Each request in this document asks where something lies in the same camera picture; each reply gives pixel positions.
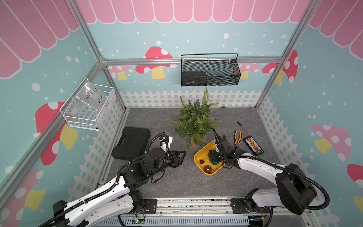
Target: potted fern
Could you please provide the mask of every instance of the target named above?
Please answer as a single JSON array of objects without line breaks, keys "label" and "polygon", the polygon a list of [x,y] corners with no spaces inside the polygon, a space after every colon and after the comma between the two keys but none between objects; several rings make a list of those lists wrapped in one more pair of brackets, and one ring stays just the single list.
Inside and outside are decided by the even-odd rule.
[{"label": "potted fern", "polygon": [[205,135],[212,131],[212,127],[217,127],[222,122],[216,122],[216,118],[209,117],[211,113],[211,107],[216,106],[219,103],[209,103],[209,91],[205,88],[203,93],[202,103],[196,100],[193,104],[188,101],[186,104],[182,97],[180,97],[180,103],[182,109],[180,110],[181,117],[177,121],[168,122],[176,125],[174,132],[180,137],[188,137],[188,143],[186,148],[196,144],[198,146],[204,146],[203,141],[206,140]]}]

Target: plastic bag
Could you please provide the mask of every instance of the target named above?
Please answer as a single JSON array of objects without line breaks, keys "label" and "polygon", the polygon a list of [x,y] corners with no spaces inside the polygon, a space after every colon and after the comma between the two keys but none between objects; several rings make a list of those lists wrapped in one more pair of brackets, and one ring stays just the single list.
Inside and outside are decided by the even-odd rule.
[{"label": "plastic bag", "polygon": [[78,102],[81,101],[99,112],[107,99],[107,95],[105,95],[105,93],[101,91],[96,85],[86,82],[80,91],[74,97],[72,97],[72,100],[75,99],[77,99]]}]

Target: battery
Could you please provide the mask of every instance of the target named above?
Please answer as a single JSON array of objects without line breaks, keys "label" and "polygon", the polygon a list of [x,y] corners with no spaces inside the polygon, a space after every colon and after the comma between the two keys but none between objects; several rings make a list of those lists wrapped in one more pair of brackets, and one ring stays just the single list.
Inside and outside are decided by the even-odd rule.
[{"label": "battery", "polygon": [[247,136],[243,138],[243,141],[248,146],[248,148],[252,151],[254,156],[260,155],[264,152],[255,139],[252,136]]}]

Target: pink mushroom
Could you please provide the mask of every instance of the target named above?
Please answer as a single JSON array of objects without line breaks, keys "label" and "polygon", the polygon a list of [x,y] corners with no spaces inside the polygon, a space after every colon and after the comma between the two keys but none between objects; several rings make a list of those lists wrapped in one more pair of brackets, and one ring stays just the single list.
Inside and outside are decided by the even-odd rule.
[{"label": "pink mushroom", "polygon": [[129,72],[129,73],[133,72],[133,70],[129,65],[110,65],[108,67],[108,70],[110,71],[110,74],[113,78],[116,78],[117,75],[117,78],[119,80],[127,79],[127,76],[125,75],[124,72]]},{"label": "pink mushroom", "polygon": [[347,172],[350,178],[363,188],[363,166],[350,164],[347,167]]},{"label": "pink mushroom", "polygon": [[[38,137],[39,134],[45,129],[47,124],[52,120],[54,115],[59,111],[64,102],[50,102],[41,106],[35,113],[35,122],[37,125],[37,132],[34,133],[34,137]],[[77,140],[77,129],[71,129],[66,122],[62,124],[58,132],[54,135],[48,146],[44,149],[40,155],[40,159],[43,165],[47,166],[54,162],[57,157],[59,144],[63,142],[68,150],[70,150],[75,141]]]},{"label": "pink mushroom", "polygon": [[240,80],[244,80],[248,78],[248,72],[258,72],[260,70],[260,66],[258,63],[242,63],[239,65],[241,71]]},{"label": "pink mushroom", "polygon": [[[276,66],[277,66],[276,63],[270,63],[262,69],[262,72],[263,73],[272,73],[275,70]],[[287,76],[290,83],[294,82],[294,80],[296,78],[298,67],[299,67],[298,54],[297,54],[296,50],[293,50],[289,59],[285,63],[285,66],[282,68],[281,72],[278,74],[278,76],[275,80],[275,83],[281,86],[282,79],[284,78],[285,75]]]},{"label": "pink mushroom", "polygon": [[352,141],[345,128],[313,125],[313,133],[311,135],[321,137],[320,140],[315,141],[315,145],[322,153],[326,154],[330,148],[334,147],[340,160],[344,161],[348,158],[352,149]]},{"label": "pink mushroom", "polygon": [[[143,58],[173,58],[173,56],[160,47],[152,46],[146,52]],[[177,65],[138,65],[136,66],[136,72],[142,74],[142,73],[147,73],[151,70],[152,71],[151,78],[155,80],[164,79],[166,75],[163,71],[163,66],[170,68],[177,67]]]},{"label": "pink mushroom", "polygon": [[30,171],[8,203],[1,210],[2,227],[18,227],[23,218],[24,208],[28,207],[36,211],[42,202],[45,191],[32,190],[34,185],[43,176],[43,170]]}]

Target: black tool case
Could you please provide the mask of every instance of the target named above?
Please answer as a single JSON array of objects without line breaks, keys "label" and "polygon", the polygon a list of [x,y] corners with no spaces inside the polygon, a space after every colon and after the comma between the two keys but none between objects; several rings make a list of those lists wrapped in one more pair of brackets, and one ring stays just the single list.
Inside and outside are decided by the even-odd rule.
[{"label": "black tool case", "polygon": [[112,150],[112,157],[131,161],[145,152],[150,131],[144,128],[125,127],[121,139]]}]

